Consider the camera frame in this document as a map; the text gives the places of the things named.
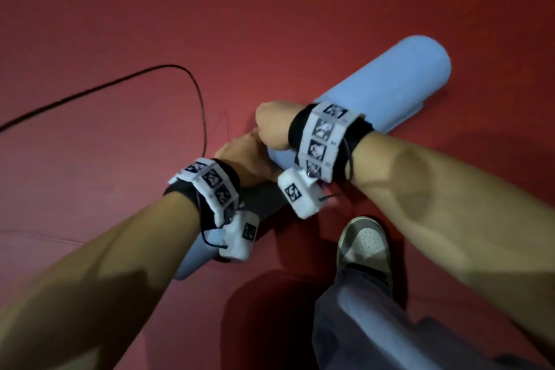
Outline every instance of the black wrist strap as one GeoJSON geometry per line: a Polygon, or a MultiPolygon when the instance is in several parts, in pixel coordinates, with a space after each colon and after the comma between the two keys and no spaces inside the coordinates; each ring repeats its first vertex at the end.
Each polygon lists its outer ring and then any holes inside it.
{"type": "MultiPolygon", "coordinates": [[[[237,192],[239,192],[239,188],[241,186],[241,182],[239,180],[239,175],[227,163],[224,163],[216,158],[213,158],[215,162],[224,170],[224,172],[229,177],[230,181],[233,184],[233,187],[237,192]]],[[[167,195],[171,192],[179,192],[186,198],[188,198],[194,205],[197,206],[199,213],[200,213],[200,229],[205,230],[212,230],[216,228],[216,224],[214,222],[214,212],[212,211],[211,207],[208,205],[204,196],[199,195],[197,189],[191,182],[184,181],[184,180],[177,180],[175,183],[170,184],[168,188],[164,191],[164,195],[167,195]]]]}
{"type": "MultiPolygon", "coordinates": [[[[304,132],[306,123],[309,119],[310,113],[318,103],[309,104],[303,110],[301,110],[291,122],[288,132],[289,146],[295,150],[299,151],[302,134],[304,132]]],[[[347,128],[345,135],[343,136],[343,142],[339,144],[337,158],[334,163],[334,180],[345,180],[345,167],[352,157],[352,153],[357,147],[358,143],[369,133],[374,130],[372,125],[366,122],[362,117],[358,117],[351,125],[347,128]]]]}

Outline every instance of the forearm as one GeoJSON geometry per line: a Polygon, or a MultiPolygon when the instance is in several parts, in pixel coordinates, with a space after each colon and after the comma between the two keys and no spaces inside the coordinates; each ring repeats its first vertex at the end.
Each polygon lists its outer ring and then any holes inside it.
{"type": "Polygon", "coordinates": [[[170,193],[66,256],[0,313],[0,367],[112,368],[199,228],[196,206],[170,193]]]}
{"type": "Polygon", "coordinates": [[[431,149],[373,132],[354,183],[427,257],[555,345],[555,212],[431,149]]]}

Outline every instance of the hand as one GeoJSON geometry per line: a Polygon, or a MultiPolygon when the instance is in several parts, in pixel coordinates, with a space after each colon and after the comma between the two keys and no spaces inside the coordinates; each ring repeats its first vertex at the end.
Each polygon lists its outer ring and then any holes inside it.
{"type": "Polygon", "coordinates": [[[267,180],[277,182],[282,172],[268,158],[257,128],[226,143],[214,157],[233,167],[241,187],[252,187],[267,180]]]}
{"type": "Polygon", "coordinates": [[[302,104],[289,101],[262,103],[256,109],[260,140],[278,151],[289,149],[289,126],[303,108],[302,104]]]}

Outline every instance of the white sneaker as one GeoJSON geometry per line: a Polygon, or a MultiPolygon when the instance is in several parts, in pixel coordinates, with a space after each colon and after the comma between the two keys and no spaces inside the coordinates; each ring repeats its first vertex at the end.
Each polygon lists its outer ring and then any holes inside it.
{"type": "Polygon", "coordinates": [[[376,220],[357,217],[343,229],[337,244],[337,268],[344,268],[349,263],[383,272],[392,288],[389,243],[384,229],[376,220]]]}

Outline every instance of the wrist strap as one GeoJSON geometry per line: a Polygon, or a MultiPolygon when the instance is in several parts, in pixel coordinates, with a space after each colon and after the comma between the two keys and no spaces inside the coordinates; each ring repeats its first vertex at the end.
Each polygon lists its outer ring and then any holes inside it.
{"type": "Polygon", "coordinates": [[[165,195],[180,192],[197,205],[203,230],[231,222],[239,207],[239,175],[233,167],[219,160],[197,158],[172,177],[169,184],[165,195]]]}
{"type": "Polygon", "coordinates": [[[310,175],[326,182],[345,179],[345,166],[352,151],[373,131],[364,116],[330,101],[310,104],[289,127],[290,146],[298,164],[310,175]]]}

